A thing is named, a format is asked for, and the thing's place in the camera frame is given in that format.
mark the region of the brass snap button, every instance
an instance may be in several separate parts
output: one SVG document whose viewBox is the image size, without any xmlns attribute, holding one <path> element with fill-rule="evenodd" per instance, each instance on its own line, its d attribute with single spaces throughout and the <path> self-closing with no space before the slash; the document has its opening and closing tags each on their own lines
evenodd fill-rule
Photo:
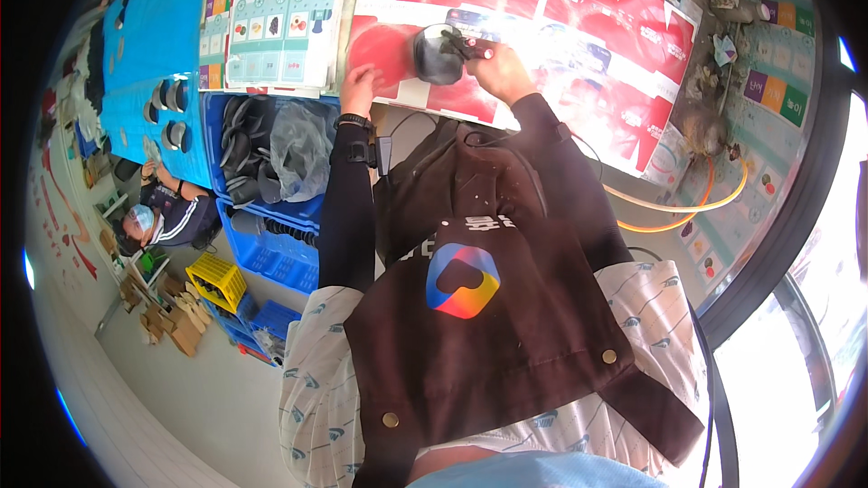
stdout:
<svg viewBox="0 0 868 488">
<path fill-rule="evenodd" d="M 395 413 L 386 413 L 383 415 L 383 425 L 387 428 L 394 428 L 397 426 L 397 415 Z"/>
</svg>

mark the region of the yellow plastic crate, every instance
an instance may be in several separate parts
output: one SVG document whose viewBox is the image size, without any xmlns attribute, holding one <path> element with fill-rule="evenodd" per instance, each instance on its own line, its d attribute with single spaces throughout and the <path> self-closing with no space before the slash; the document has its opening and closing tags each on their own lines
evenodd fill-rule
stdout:
<svg viewBox="0 0 868 488">
<path fill-rule="evenodd" d="M 247 283 L 238 266 L 211 253 L 203 253 L 199 260 L 187 267 L 187 275 L 203 298 L 226 309 L 229 313 L 235 313 L 247 289 Z M 216 287 L 223 294 L 223 298 L 217 294 L 218 290 L 212 292 L 202 287 L 197 277 Z"/>
</svg>

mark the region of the red printed cardboard sheet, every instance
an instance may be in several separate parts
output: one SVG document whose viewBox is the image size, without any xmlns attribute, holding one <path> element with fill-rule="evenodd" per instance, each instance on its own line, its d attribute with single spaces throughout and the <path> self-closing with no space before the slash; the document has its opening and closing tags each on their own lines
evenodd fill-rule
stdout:
<svg viewBox="0 0 868 488">
<path fill-rule="evenodd" d="M 697 23 L 664 0 L 357 0 L 349 66 L 374 63 L 377 101 L 517 128 L 470 76 L 419 80 L 411 43 L 450 23 L 513 47 L 555 113 L 603 162 L 640 176 L 667 123 Z"/>
</svg>

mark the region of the brown apron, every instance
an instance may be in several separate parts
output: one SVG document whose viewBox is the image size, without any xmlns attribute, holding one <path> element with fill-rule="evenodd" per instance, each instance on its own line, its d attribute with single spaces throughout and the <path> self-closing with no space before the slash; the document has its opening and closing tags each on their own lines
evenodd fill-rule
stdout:
<svg viewBox="0 0 868 488">
<path fill-rule="evenodd" d="M 416 189 L 392 200 L 399 215 L 440 212 L 436 240 L 413 239 L 422 244 L 377 279 L 344 324 L 365 443 L 353 486 L 404 486 L 422 447 L 594 392 L 679 465 L 702 423 L 635 366 L 573 226 L 542 217 L 536 172 L 502 147 L 469 147 L 479 140 L 467 125 L 454 140 Z M 448 211 L 419 188 L 443 174 Z M 427 237 L 401 224 L 404 237 Z"/>
</svg>

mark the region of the face mask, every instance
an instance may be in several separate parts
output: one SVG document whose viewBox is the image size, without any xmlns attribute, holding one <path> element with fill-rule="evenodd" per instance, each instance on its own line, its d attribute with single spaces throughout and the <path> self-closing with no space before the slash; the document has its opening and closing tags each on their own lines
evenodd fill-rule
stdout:
<svg viewBox="0 0 868 488">
<path fill-rule="evenodd" d="M 129 210 L 129 214 L 139 223 L 142 232 L 146 232 L 154 226 L 154 212 L 146 205 L 137 203 Z"/>
</svg>

